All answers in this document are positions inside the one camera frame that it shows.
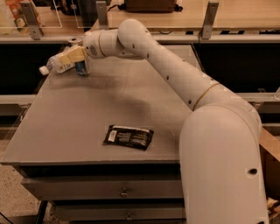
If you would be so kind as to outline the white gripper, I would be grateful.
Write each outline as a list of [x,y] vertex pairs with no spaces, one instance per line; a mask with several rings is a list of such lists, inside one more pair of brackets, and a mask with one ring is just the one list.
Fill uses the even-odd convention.
[[102,30],[87,31],[83,39],[84,47],[81,45],[72,45],[57,55],[58,62],[61,65],[66,65],[84,61],[88,56],[92,59],[103,59],[105,55],[101,49],[101,35]]

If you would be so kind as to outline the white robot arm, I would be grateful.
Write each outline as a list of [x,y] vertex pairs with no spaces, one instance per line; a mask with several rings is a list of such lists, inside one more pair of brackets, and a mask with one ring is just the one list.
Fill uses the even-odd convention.
[[87,32],[59,61],[109,56],[147,60],[192,111],[179,138],[187,224],[270,224],[256,109],[160,45],[135,19]]

